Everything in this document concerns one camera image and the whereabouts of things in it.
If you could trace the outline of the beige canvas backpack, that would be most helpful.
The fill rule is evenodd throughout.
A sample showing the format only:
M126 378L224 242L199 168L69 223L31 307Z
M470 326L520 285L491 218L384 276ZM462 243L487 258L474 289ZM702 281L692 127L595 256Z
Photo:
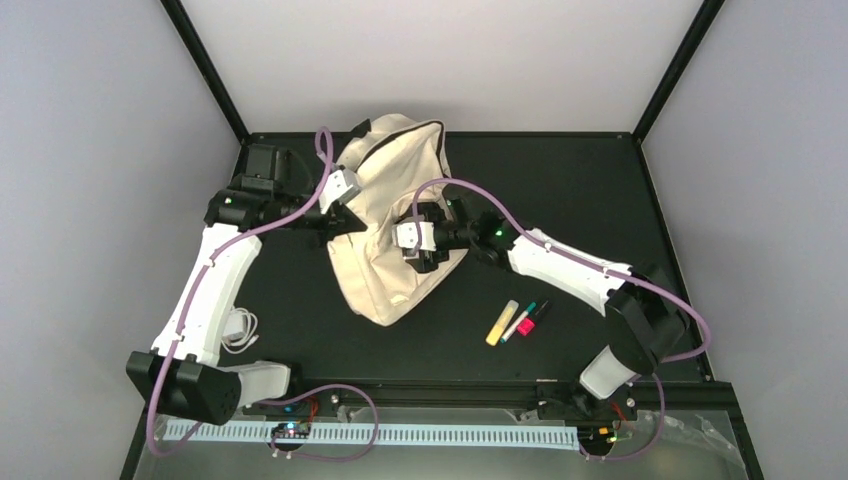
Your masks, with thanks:
M416 307L464 260L450 252L435 271L418 273L392 242L393 225L410 207L425 182L451 174L445 152L445 125L386 114L360 123L338 162L355 172L360 193L347 208L362 221L361 232L330 240L327 252L340 290L351 310L388 327Z

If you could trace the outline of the white charger with cable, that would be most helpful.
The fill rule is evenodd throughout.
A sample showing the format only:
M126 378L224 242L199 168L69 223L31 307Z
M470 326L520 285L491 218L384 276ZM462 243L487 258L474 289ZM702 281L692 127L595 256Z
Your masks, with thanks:
M245 308L230 311L221 337L222 348L230 354L240 354L250 348L259 338L258 318Z

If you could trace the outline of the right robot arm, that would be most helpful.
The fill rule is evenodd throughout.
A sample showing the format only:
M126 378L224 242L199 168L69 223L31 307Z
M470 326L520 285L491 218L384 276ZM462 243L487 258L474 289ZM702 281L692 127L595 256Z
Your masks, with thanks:
M521 233L495 210L472 217L458 198L409 208L392 226L391 237L418 273L431 273L447 262L451 251L466 250L597 311L606 343L569 392L572 410L585 419L605 411L610 396L625 383L653 374L691 325L682 309L659 293L667 279L660 269L636 271L565 245L538 228Z

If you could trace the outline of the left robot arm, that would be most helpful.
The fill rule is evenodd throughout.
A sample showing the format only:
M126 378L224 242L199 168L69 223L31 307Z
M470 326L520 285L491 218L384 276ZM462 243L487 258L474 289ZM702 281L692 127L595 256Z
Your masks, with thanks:
M245 169L208 203L198 257L166 327L146 352L135 351L126 373L156 413L211 425L236 411L286 394L291 369L256 361L219 364L225 331L234 323L234 303L265 234L273 229L309 229L323 240L364 230L347 204L361 190L353 169L318 150L327 174L311 194L286 188L293 151L249 146Z

